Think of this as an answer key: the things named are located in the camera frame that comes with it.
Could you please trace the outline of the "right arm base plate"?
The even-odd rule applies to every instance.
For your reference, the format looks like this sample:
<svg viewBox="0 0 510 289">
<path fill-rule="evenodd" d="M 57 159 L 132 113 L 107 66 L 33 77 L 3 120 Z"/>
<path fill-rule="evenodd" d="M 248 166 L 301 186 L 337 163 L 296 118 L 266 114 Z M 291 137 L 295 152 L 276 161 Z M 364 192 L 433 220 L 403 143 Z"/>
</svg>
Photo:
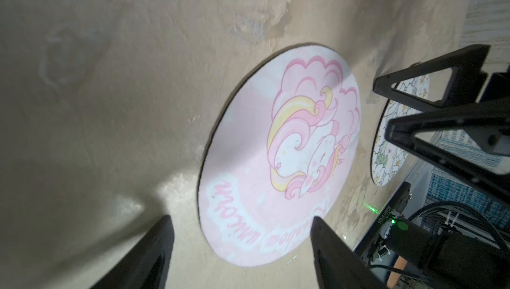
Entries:
<svg viewBox="0 0 510 289">
<path fill-rule="evenodd" d="M 400 217 L 410 197 L 411 184 L 404 182 L 394 193 L 386 206 L 377 212 L 377 218 L 365 236 L 354 249 L 354 253 L 367 265 L 380 257 L 384 234 L 387 233 L 396 217 Z"/>
</svg>

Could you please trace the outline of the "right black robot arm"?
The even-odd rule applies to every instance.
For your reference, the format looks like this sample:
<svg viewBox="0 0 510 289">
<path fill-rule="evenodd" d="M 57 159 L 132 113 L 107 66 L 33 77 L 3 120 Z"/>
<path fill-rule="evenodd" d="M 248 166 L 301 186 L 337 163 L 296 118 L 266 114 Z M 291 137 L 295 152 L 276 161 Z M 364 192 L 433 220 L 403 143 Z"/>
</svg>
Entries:
<svg viewBox="0 0 510 289">
<path fill-rule="evenodd" d="M 462 130 L 490 155 L 509 155 L 509 72 L 483 71 L 490 47 L 474 44 L 404 70 L 378 77 L 376 94 L 414 108 L 416 114 L 391 120 L 385 139 L 438 167 L 475 190 L 509 205 L 509 175 L 494 173 L 419 138 L 420 133 Z M 442 100 L 431 102 L 407 94 L 394 83 L 451 70 Z M 416 266 L 440 288 L 508 288 L 509 247 L 494 225 L 467 205 L 493 237 L 494 245 L 466 237 L 447 227 L 433 234 L 412 219 L 397 219 L 385 244 Z"/>
</svg>

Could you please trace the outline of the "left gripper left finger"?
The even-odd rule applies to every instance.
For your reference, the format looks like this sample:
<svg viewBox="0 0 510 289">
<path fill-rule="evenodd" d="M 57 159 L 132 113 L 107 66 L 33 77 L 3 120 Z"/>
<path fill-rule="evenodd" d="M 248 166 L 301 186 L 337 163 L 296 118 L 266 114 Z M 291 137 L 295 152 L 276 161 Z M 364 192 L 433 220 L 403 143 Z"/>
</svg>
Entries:
<svg viewBox="0 0 510 289">
<path fill-rule="evenodd" d="M 164 215 L 93 288 L 165 288 L 174 242 L 171 217 Z"/>
</svg>

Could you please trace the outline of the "pink bunny coaster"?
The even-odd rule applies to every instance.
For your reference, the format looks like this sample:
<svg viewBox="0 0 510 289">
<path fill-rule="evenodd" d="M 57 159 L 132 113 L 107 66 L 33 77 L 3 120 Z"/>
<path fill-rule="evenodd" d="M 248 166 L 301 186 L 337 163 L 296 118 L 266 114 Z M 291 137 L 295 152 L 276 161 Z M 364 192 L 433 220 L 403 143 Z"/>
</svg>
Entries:
<svg viewBox="0 0 510 289">
<path fill-rule="evenodd" d="M 321 45 L 292 48 L 259 68 L 228 104 L 199 182 L 199 220 L 215 254 L 265 265 L 300 246 L 325 217 L 355 161 L 359 87 Z"/>
</svg>

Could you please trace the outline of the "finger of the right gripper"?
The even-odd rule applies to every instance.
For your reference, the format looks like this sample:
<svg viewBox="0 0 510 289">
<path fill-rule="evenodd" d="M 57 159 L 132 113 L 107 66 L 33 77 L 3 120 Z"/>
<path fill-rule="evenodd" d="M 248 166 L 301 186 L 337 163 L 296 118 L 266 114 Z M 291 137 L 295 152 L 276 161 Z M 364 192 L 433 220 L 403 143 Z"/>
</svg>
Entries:
<svg viewBox="0 0 510 289">
<path fill-rule="evenodd" d="M 388 142 L 509 204 L 509 99 L 389 121 Z"/>
<path fill-rule="evenodd" d="M 420 112 L 474 103 L 487 80 L 482 70 L 490 46 L 474 44 L 374 80 L 373 92 Z M 429 76 L 428 94 L 409 94 L 396 84 Z"/>
</svg>

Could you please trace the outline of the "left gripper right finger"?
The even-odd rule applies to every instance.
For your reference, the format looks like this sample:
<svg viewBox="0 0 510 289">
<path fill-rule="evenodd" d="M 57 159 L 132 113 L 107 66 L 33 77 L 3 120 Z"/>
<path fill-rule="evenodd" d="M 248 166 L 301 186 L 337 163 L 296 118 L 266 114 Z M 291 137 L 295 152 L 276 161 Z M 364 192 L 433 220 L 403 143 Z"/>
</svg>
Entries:
<svg viewBox="0 0 510 289">
<path fill-rule="evenodd" d="M 321 217 L 313 218 L 310 239 L 320 289 L 385 287 Z"/>
</svg>

